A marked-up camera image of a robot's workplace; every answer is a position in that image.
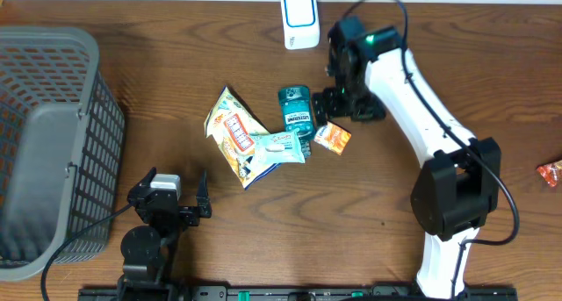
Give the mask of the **white barcode scanner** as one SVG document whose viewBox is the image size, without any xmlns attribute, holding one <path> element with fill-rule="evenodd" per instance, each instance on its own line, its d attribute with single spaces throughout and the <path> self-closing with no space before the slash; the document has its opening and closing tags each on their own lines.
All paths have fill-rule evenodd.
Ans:
<svg viewBox="0 0 562 301">
<path fill-rule="evenodd" d="M 285 48 L 300 50 L 320 43 L 317 0 L 280 0 Z"/>
</svg>

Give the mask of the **yellow snack bag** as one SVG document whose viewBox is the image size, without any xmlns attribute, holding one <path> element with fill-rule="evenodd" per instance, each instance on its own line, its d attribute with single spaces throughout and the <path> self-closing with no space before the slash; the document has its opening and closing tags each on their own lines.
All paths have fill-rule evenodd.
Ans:
<svg viewBox="0 0 562 301">
<path fill-rule="evenodd" d="M 279 167 L 257 161 L 257 140 L 270 132 L 262 126 L 225 86 L 207 114 L 205 136 L 212 136 L 230 168 L 246 190 Z"/>
</svg>

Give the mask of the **orange Kleenex tissue pack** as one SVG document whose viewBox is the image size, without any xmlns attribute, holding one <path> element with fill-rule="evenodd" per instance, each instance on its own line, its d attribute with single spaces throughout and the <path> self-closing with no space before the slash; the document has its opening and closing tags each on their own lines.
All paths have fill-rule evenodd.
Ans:
<svg viewBox="0 0 562 301">
<path fill-rule="evenodd" d="M 313 141 L 327 150 L 341 155 L 351 138 L 351 133 L 328 121 L 316 132 Z"/>
</svg>

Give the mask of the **red Top snack bar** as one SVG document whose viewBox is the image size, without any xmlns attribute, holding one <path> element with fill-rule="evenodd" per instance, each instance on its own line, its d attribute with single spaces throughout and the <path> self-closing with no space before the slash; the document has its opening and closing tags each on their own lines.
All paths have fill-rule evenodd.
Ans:
<svg viewBox="0 0 562 301">
<path fill-rule="evenodd" d="M 550 187 L 561 183 L 562 161 L 554 161 L 537 167 L 538 174 L 543 177 Z"/>
</svg>

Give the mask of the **pale green wipes pack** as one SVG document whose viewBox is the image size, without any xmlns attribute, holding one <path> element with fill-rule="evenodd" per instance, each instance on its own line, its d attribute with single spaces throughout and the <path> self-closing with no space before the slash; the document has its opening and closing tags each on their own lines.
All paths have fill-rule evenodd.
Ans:
<svg viewBox="0 0 562 301">
<path fill-rule="evenodd" d="M 297 130 L 259 135 L 255 139 L 252 165 L 305 162 Z"/>
</svg>

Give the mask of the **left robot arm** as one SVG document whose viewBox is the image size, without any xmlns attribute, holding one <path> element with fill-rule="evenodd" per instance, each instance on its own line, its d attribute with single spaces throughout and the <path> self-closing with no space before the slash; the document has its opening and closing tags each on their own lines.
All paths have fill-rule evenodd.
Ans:
<svg viewBox="0 0 562 301">
<path fill-rule="evenodd" d="M 179 238 L 190 227 L 209 219 L 213 210 L 207 175 L 198 181 L 197 203 L 182 206 L 181 179 L 159 174 L 155 168 L 128 192 L 127 201 L 142 220 L 120 245 L 124 257 L 123 276 L 118 281 L 118 301 L 189 300 L 190 289 L 170 278 Z"/>
</svg>

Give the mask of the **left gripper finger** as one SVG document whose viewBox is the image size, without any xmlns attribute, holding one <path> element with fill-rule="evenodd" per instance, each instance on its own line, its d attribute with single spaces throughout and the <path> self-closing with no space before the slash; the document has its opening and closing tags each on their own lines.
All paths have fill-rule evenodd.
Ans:
<svg viewBox="0 0 562 301">
<path fill-rule="evenodd" d="M 208 188 L 207 188 L 207 173 L 205 171 L 203 172 L 198 183 L 196 200 L 199 209 L 211 208 L 211 202 L 210 202 Z"/>
<path fill-rule="evenodd" d="M 142 189 L 150 189 L 150 184 L 155 178 L 156 173 L 157 173 L 156 167 L 152 167 L 148 171 L 148 173 L 139 181 L 138 187 Z"/>
</svg>

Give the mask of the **blue mouthwash bottle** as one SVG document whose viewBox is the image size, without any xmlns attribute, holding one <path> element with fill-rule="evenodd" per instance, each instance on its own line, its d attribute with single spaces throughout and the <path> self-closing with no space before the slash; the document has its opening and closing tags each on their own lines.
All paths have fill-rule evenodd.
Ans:
<svg viewBox="0 0 562 301">
<path fill-rule="evenodd" d="M 281 106 L 285 130 L 297 130 L 301 150 L 308 158 L 312 154 L 310 141 L 316 133 L 313 114 L 310 108 L 309 88 L 304 85 L 295 85 L 281 89 L 277 93 Z"/>
</svg>

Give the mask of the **grey plastic shopping basket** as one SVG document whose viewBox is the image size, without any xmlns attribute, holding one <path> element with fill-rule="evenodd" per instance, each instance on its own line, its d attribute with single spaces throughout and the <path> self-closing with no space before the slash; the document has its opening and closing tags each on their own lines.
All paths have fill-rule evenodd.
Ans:
<svg viewBox="0 0 562 301">
<path fill-rule="evenodd" d="M 125 118 L 97 42 L 70 27 L 1 30 L 1 278 L 105 249 Z"/>
</svg>

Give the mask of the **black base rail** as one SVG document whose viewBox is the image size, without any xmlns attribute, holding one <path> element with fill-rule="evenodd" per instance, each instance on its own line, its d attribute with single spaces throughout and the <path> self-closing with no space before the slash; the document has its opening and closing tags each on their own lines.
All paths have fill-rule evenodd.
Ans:
<svg viewBox="0 0 562 301">
<path fill-rule="evenodd" d="M 371 288 L 228 288 L 197 286 L 182 288 L 86 288 L 78 301 L 164 300 L 164 301 L 368 301 L 425 300 L 406 285 L 378 285 Z"/>
</svg>

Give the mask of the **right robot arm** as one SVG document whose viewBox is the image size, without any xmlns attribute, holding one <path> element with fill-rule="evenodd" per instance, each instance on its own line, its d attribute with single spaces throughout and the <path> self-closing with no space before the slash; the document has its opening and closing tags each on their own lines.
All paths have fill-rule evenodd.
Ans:
<svg viewBox="0 0 562 301">
<path fill-rule="evenodd" d="M 356 16 L 337 21 L 328 31 L 335 86 L 313 95 L 313 112 L 321 130 L 334 118 L 393 117 L 421 168 L 410 196 L 425 232 L 416 285 L 425 297 L 462 297 L 468 251 L 497 207 L 501 150 L 455 119 L 402 40 L 393 26 L 367 32 Z"/>
</svg>

